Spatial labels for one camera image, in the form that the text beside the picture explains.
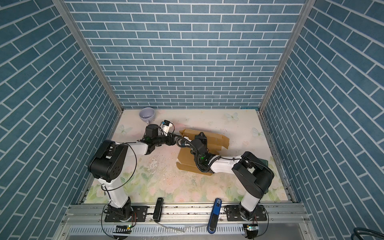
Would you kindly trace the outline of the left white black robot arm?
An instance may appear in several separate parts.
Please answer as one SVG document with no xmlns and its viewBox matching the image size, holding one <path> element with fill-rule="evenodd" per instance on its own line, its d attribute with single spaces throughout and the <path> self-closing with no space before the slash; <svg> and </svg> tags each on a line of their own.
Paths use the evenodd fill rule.
<svg viewBox="0 0 384 240">
<path fill-rule="evenodd" d="M 174 132 L 170 133 L 170 128 L 174 129 L 174 124 L 164 120 L 159 126 L 156 124 L 148 125 L 143 138 L 139 141 L 117 143 L 105 140 L 90 161 L 89 172 L 101 183 L 102 190 L 107 193 L 110 199 L 109 213 L 120 218 L 121 222 L 129 220 L 133 211 L 130 197 L 123 189 L 123 186 L 130 179 L 125 182 L 121 181 L 124 164 L 129 158 L 132 158 L 135 161 L 134 168 L 137 168 L 140 156 L 149 155 L 156 147 L 162 145 L 175 145 L 177 135 Z"/>
</svg>

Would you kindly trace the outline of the brown cardboard paper box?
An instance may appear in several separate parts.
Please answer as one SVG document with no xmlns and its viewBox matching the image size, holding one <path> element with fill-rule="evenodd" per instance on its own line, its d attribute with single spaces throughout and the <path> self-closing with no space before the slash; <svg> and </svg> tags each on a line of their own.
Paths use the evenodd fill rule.
<svg viewBox="0 0 384 240">
<path fill-rule="evenodd" d="M 180 133 L 182 137 L 188 139 L 190 142 L 195 139 L 195 136 L 198 135 L 201 131 L 192 130 L 192 129 L 184 129 L 181 130 Z M 230 139 L 224 135 L 211 133 L 211 132 L 203 132 L 208 138 L 208 149 L 209 153 L 214 155 L 219 155 L 222 148 L 229 148 Z M 180 153 L 178 155 L 177 168 L 179 170 L 188 171 L 192 173 L 202 174 L 211 176 L 212 173 L 202 173 L 196 166 L 194 161 L 194 155 L 191 154 L 191 148 L 185 147 L 181 148 Z"/>
</svg>

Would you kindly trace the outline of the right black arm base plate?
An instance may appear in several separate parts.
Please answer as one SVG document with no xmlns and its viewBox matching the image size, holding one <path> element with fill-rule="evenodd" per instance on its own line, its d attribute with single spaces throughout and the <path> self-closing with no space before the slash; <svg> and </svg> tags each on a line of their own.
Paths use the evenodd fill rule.
<svg viewBox="0 0 384 240">
<path fill-rule="evenodd" d="M 246 210 L 240 204 L 224 206 L 224 212 L 227 216 L 227 221 L 266 221 L 268 219 L 267 212 L 264 206 L 257 205 L 251 212 Z"/>
</svg>

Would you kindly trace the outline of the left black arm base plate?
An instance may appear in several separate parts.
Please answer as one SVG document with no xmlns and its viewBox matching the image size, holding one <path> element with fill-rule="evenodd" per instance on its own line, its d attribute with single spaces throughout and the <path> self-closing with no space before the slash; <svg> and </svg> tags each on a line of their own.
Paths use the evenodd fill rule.
<svg viewBox="0 0 384 240">
<path fill-rule="evenodd" d="M 117 214 L 113 213 L 109 209 L 104 209 L 104 221 L 106 223 L 145 222 L 148 213 L 148 208 L 148 206 L 131 206 L 131 215 L 134 215 L 136 219 L 130 217 L 128 220 L 124 221 L 121 219 L 121 217 L 119 217 Z"/>
</svg>

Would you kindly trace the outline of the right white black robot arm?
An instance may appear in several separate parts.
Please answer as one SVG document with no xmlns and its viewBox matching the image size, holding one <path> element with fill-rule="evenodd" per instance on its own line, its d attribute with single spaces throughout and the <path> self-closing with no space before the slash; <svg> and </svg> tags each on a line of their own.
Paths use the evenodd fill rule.
<svg viewBox="0 0 384 240">
<path fill-rule="evenodd" d="M 209 152 L 208 138 L 203 132 L 193 140 L 188 137 L 176 137 L 180 148 L 189 148 L 194 156 L 194 163 L 201 173 L 233 174 L 245 188 L 246 193 L 239 204 L 243 219 L 251 220 L 256 215 L 256 208 L 268 192 L 275 177 L 274 172 L 251 152 L 244 152 L 237 157 L 223 157 Z"/>
</svg>

